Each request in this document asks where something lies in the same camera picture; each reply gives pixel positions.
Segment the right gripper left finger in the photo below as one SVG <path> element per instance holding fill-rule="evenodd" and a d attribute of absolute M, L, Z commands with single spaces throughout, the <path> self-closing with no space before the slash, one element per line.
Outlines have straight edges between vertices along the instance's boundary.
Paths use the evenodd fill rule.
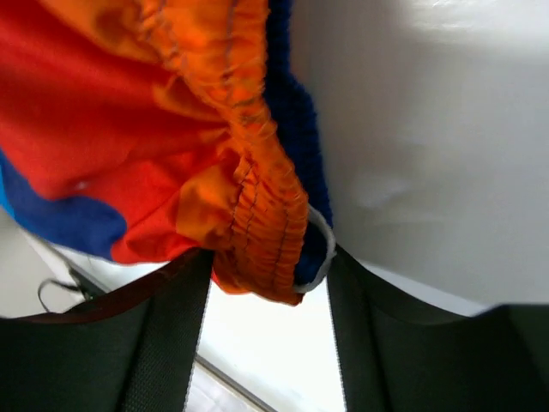
<path fill-rule="evenodd" d="M 212 262 L 193 249 L 67 312 L 3 319 L 2 410 L 183 410 Z"/>

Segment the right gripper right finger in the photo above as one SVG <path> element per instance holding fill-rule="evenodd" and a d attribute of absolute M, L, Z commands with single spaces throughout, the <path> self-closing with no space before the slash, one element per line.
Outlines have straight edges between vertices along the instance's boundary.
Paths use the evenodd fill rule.
<path fill-rule="evenodd" d="M 548 308 L 448 312 L 338 249 L 327 284 L 350 411 L 545 411 Z"/>

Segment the rainbow striped shorts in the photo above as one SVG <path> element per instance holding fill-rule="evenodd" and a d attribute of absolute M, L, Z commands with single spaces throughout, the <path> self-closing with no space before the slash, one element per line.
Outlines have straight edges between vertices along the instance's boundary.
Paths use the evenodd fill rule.
<path fill-rule="evenodd" d="M 292 306 L 335 253 L 288 1 L 4 1 L 1 205 L 117 264 L 214 252 L 229 294 Z"/>

